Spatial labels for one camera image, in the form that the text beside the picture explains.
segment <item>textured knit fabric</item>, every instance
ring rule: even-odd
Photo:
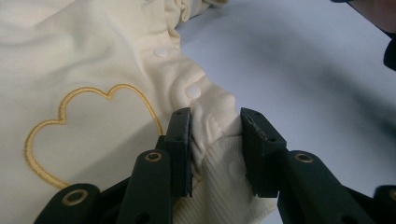
[[[260,223],[234,98],[180,51],[175,27],[200,0],[0,3],[0,213],[32,223],[61,188],[107,189],[191,107],[193,197],[175,223]]]

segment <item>cream fabric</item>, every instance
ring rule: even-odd
[[[226,1],[210,1],[223,5]],[[200,0],[0,3],[0,213],[32,223],[59,190],[131,174],[173,111],[193,115],[193,197],[175,223],[259,223],[234,98],[183,56],[175,27]]]

